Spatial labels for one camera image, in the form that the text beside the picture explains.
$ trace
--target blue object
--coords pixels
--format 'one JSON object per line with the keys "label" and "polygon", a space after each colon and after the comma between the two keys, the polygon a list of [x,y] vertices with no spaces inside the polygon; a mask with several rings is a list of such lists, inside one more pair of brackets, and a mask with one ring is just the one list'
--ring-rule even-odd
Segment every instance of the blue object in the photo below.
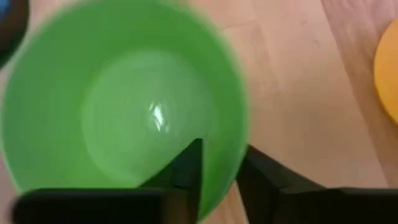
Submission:
{"label": "blue object", "polygon": [[0,0],[0,19],[2,19],[10,8],[10,0]]}

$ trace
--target yellow object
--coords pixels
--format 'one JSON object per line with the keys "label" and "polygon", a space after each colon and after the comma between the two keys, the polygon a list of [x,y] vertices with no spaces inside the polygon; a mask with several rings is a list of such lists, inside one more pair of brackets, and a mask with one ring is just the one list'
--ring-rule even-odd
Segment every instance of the yellow object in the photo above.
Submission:
{"label": "yellow object", "polygon": [[374,81],[384,108],[398,124],[398,20],[390,24],[377,48]]}

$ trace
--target wooden surface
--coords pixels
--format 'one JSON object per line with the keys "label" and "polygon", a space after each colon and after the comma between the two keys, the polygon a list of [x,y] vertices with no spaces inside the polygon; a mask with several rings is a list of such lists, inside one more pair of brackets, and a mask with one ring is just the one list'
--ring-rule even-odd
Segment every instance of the wooden surface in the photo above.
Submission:
{"label": "wooden surface", "polygon": [[[398,0],[187,0],[236,52],[250,142],[327,187],[398,187],[398,127],[382,110],[373,58]],[[30,31],[68,0],[34,0]],[[0,73],[0,96],[7,71]],[[0,167],[0,209],[14,192]],[[246,223],[234,185],[204,223]]]}

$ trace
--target plastic bowl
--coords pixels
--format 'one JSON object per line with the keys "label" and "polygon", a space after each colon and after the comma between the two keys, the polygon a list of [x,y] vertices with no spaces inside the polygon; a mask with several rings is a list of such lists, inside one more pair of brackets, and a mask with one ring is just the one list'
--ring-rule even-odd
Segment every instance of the plastic bowl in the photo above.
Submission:
{"label": "plastic bowl", "polygon": [[239,72],[192,13],[86,2],[22,54],[4,100],[4,153],[21,193],[134,188],[203,138],[203,218],[245,155],[247,114]]}

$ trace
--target wood grain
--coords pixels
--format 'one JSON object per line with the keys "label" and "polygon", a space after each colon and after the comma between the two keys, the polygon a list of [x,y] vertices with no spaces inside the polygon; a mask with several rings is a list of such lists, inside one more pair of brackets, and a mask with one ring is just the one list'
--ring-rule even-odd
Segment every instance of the wood grain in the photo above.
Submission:
{"label": "wood grain", "polygon": [[245,0],[187,0],[189,5],[207,15],[220,28],[254,20],[251,1]]}
{"label": "wood grain", "polygon": [[279,118],[283,113],[282,96],[271,67],[258,21],[249,21],[224,30],[245,74],[251,109],[251,144],[274,159],[282,159],[275,150],[284,141]]}
{"label": "wood grain", "polygon": [[323,1],[353,93],[390,187],[398,187],[398,126],[376,95],[373,60],[381,35],[398,19],[398,1]]}
{"label": "wood grain", "polygon": [[239,194],[238,185],[234,184],[218,208],[202,224],[248,224],[246,213]]}
{"label": "wood grain", "polygon": [[269,118],[284,138],[272,150],[327,187],[385,187],[321,2],[254,2],[283,101],[282,114]]}

